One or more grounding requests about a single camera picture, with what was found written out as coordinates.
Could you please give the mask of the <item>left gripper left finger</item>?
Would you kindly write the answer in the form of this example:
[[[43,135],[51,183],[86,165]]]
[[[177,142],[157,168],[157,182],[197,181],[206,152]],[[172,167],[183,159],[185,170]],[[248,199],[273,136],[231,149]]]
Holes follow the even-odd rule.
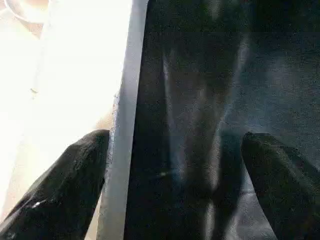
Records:
[[[0,224],[0,238],[85,239],[105,183],[109,137],[95,130],[68,146]]]

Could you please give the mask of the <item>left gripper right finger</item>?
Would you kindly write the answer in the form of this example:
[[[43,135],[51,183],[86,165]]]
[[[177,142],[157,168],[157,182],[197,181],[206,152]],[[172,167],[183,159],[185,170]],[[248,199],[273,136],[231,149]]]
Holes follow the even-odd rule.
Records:
[[[242,158],[258,202],[279,240],[320,238],[320,172],[267,133],[247,132]]]

